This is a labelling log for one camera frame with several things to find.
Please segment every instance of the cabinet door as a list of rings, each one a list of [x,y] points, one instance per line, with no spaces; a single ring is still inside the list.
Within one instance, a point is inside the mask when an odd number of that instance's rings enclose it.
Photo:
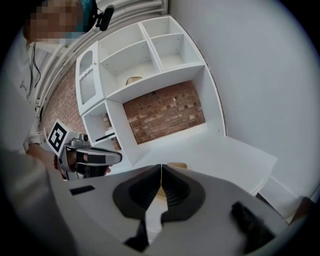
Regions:
[[[99,75],[98,41],[76,60],[75,90],[80,115],[105,98]]]

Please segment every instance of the white wall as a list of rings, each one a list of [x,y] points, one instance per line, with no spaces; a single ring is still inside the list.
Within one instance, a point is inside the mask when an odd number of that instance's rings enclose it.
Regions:
[[[283,216],[320,181],[320,67],[295,18],[256,0],[170,0],[207,61],[228,136],[278,158],[261,194]]]

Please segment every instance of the white cabinet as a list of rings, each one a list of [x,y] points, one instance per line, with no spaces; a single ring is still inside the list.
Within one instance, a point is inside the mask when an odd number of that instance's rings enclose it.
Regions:
[[[194,81],[205,123],[138,145],[123,103],[189,80]],[[112,138],[117,138],[121,146],[123,160],[111,174],[184,162],[255,195],[277,160],[226,137],[222,106],[206,62],[171,16],[129,25],[91,45],[76,61],[76,96],[91,144],[114,150]],[[112,126],[108,129],[106,115]]]
[[[113,150],[111,138],[117,138],[130,166],[146,150],[160,144],[183,140],[211,128],[211,133],[225,135],[219,98],[205,61],[188,34],[170,16],[129,25],[95,42],[77,59],[76,70],[79,112],[91,144]],[[138,145],[123,103],[194,79],[198,81],[200,101],[205,102],[202,108],[206,124],[158,142],[150,141],[147,146]],[[112,125],[110,130],[104,124],[106,114]]]

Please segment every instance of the brick wall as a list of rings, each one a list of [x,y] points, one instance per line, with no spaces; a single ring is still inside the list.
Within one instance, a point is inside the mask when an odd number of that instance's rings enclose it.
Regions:
[[[193,81],[153,91],[123,107],[138,144],[205,123]]]

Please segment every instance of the shelf compartment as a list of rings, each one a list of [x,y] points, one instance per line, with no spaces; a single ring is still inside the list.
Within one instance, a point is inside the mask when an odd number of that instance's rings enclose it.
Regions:
[[[145,39],[146,36],[138,23],[119,29],[99,41],[99,59],[102,61],[117,51]]]
[[[138,80],[134,85],[128,85],[109,94],[106,98],[119,103],[126,103],[142,95],[151,93],[164,87],[193,80],[197,73],[204,67],[203,62],[193,62],[182,68],[171,69],[151,76],[144,80]]]
[[[104,59],[99,70],[101,84],[106,87],[108,94],[125,87],[129,78],[142,77],[129,84],[132,85],[160,71],[157,57],[146,40],[130,45]]]
[[[142,26],[144,27],[150,38],[175,33],[182,33],[181,29],[170,17],[163,17],[144,21],[142,22]]]
[[[108,115],[107,107],[105,101],[102,101],[87,111],[82,116],[82,120],[92,146],[114,151],[115,148],[112,144],[111,138],[114,138],[116,135],[101,139],[106,135],[114,133],[112,127],[106,127],[104,120],[106,115]]]
[[[157,36],[151,39],[163,69],[201,62],[197,52],[183,33]]]
[[[105,100],[104,102],[123,155],[133,166],[141,156],[141,152],[132,133],[124,106],[112,100]]]

